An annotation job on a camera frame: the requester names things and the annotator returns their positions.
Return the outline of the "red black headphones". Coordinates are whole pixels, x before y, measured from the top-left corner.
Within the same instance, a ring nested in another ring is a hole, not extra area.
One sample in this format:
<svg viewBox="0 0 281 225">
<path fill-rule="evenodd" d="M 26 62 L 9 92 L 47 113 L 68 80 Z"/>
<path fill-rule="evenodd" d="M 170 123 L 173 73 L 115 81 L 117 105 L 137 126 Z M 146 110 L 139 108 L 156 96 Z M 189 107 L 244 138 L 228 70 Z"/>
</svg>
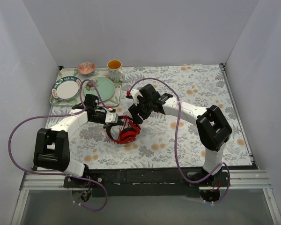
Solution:
<svg viewBox="0 0 281 225">
<path fill-rule="evenodd" d="M 107 136 L 117 144 L 128 144 L 136 140 L 136 136 L 140 133 L 141 127 L 139 124 L 134 124 L 133 119 L 127 115 L 121 115 L 119 118 L 122 121 L 121 125 L 106 125 L 105 131 Z M 119 135 L 114 139 L 111 134 L 111 128 L 120 126 Z"/>
</svg>

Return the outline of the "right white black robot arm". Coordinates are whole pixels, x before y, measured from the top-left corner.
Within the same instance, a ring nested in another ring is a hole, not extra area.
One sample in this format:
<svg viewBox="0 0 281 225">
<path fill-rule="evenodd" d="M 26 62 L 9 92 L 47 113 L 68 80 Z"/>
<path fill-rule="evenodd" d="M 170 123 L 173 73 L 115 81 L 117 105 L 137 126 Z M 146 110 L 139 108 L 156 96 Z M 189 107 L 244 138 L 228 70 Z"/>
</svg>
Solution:
<svg viewBox="0 0 281 225">
<path fill-rule="evenodd" d="M 223 150 L 232 128 L 219 107 L 199 107 L 181 102 L 171 94 L 160 95 L 151 84 L 140 90 L 127 91 L 126 97 L 133 100 L 128 110 L 136 124 L 142 124 L 152 112 L 156 112 L 175 116 L 196 126 L 200 141 L 205 146 L 205 161 L 201 172 L 183 176 L 183 179 L 193 185 L 207 186 L 213 186 L 220 180 Z"/>
</svg>

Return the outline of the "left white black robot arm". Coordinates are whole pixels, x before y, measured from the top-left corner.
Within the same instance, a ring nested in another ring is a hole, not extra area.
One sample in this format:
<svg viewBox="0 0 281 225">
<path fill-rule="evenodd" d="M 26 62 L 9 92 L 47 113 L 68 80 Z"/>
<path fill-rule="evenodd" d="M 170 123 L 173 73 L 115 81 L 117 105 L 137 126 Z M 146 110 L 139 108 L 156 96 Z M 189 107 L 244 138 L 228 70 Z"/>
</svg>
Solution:
<svg viewBox="0 0 281 225">
<path fill-rule="evenodd" d="M 86 187 L 90 183 L 90 175 L 85 173 L 83 163 L 71 159 L 69 138 L 88 122 L 103 125 L 120 124 L 116 110 L 100 107 L 99 98 L 87 94 L 84 102 L 72 107 L 69 116 L 50 128 L 38 130 L 34 165 L 72 175 L 79 187 Z"/>
</svg>

